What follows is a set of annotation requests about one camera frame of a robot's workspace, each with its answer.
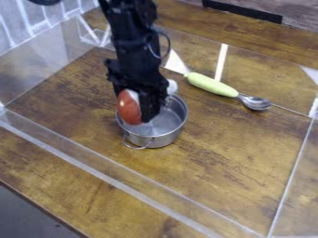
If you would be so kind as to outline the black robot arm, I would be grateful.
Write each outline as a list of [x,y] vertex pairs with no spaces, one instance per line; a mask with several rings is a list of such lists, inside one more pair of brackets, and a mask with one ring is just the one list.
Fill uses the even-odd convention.
[[161,112],[169,96],[169,80],[161,74],[160,34],[154,22],[157,5],[153,0],[98,0],[111,26],[117,59],[106,59],[107,77],[115,95],[125,89],[138,94],[142,122]]

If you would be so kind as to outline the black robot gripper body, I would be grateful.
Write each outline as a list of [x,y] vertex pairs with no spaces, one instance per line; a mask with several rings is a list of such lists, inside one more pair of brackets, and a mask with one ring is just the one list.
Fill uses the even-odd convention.
[[165,99],[169,95],[169,80],[161,74],[162,64],[160,36],[146,33],[135,38],[113,36],[117,59],[106,59],[109,81],[115,95],[125,89],[142,97]]

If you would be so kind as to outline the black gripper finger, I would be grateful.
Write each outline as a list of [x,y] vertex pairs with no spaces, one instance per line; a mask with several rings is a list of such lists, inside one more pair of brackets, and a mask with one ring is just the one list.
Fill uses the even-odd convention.
[[139,108],[142,112],[142,122],[147,123],[161,112],[169,96],[165,88],[143,88],[138,90]]

